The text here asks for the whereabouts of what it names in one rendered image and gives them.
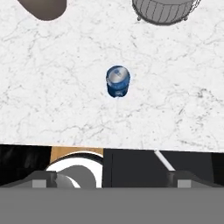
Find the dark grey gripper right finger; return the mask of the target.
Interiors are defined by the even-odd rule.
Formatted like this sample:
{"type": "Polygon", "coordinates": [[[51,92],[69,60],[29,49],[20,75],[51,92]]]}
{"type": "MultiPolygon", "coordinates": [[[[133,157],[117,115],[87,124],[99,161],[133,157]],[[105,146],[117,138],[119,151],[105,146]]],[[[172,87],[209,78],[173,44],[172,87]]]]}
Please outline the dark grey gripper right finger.
{"type": "Polygon", "coordinates": [[[167,186],[172,188],[222,188],[222,185],[198,178],[189,171],[169,171],[167,186]]]}

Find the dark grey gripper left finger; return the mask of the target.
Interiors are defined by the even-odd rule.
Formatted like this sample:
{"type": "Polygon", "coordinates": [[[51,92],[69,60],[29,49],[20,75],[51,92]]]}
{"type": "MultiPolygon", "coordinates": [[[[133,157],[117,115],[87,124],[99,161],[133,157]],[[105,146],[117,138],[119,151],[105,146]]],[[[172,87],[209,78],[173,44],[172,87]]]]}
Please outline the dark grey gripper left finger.
{"type": "Polygon", "coordinates": [[[24,179],[20,179],[3,187],[56,188],[56,171],[34,171],[24,179]]]}

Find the black drawer front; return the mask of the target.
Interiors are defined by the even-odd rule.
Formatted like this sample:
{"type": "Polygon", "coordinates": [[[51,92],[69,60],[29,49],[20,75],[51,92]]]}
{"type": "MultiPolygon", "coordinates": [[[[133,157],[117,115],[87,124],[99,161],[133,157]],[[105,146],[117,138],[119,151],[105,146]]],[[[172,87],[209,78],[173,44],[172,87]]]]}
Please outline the black drawer front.
{"type": "MultiPolygon", "coordinates": [[[[224,186],[224,153],[162,150],[161,154],[178,176],[224,186]]],[[[103,187],[175,187],[177,180],[176,174],[169,172],[153,150],[103,152],[103,187]]]]}

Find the white round plate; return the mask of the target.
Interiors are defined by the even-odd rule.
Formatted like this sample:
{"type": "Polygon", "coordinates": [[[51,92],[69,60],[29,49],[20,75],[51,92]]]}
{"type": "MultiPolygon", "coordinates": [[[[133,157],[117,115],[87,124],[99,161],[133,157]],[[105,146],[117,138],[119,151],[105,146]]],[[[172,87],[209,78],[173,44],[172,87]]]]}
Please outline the white round plate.
{"type": "Polygon", "coordinates": [[[56,172],[58,188],[95,189],[102,187],[103,156],[92,151],[66,154],[50,163],[46,170],[56,172]]]}

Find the blue drink can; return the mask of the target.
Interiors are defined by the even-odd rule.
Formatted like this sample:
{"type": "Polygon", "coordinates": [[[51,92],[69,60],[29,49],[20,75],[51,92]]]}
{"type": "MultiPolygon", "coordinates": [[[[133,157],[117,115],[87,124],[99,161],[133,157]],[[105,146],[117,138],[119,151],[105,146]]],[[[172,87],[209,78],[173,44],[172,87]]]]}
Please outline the blue drink can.
{"type": "Polygon", "coordinates": [[[130,72],[124,66],[112,66],[107,71],[106,83],[110,96],[124,97],[129,89],[130,72]]]}

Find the brown rounded object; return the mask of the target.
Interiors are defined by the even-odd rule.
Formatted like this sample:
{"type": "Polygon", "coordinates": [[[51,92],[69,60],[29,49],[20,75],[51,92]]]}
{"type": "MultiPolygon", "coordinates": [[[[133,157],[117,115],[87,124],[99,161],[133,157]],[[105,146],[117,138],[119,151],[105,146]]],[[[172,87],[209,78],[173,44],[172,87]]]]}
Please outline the brown rounded object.
{"type": "Polygon", "coordinates": [[[51,21],[59,18],[67,9],[67,0],[18,0],[35,18],[51,21]]]}

